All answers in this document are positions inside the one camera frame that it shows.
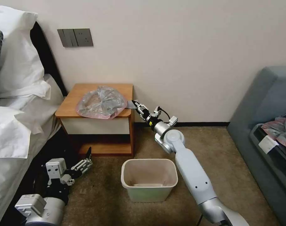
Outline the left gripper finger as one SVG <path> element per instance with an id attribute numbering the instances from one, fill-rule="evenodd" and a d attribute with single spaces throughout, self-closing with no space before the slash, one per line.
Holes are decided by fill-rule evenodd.
<path id="1" fill-rule="evenodd" d="M 91 161 L 91 150 L 89 147 L 84 159 L 79 161 L 76 165 L 71 168 L 71 178 L 76 179 L 81 177 L 92 165 Z"/>

